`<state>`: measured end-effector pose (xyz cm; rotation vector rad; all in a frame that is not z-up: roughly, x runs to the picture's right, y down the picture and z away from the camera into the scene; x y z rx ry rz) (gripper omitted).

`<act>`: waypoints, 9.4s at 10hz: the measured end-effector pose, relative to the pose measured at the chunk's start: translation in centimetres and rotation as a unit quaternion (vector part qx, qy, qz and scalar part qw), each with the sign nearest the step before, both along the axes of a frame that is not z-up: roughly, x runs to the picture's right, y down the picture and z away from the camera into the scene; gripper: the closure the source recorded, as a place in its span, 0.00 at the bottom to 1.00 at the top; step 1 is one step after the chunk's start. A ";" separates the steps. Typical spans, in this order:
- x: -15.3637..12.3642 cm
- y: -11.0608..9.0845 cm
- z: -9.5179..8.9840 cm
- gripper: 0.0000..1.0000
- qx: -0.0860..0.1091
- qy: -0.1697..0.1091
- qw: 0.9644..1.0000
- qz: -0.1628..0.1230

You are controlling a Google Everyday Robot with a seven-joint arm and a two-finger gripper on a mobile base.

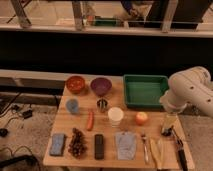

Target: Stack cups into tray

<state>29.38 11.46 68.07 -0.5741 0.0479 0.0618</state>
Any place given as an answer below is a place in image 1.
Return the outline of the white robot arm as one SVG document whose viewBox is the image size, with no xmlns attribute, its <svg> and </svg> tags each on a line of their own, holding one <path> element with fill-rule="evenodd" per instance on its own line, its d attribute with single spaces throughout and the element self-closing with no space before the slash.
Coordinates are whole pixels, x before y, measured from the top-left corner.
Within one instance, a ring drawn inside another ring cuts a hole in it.
<svg viewBox="0 0 213 171">
<path fill-rule="evenodd" d="M 210 72 L 201 66 L 172 74 L 168 79 L 169 89 L 159 102 L 170 114 L 182 113 L 187 104 L 196 106 L 204 114 L 213 117 L 213 89 Z"/>
</svg>

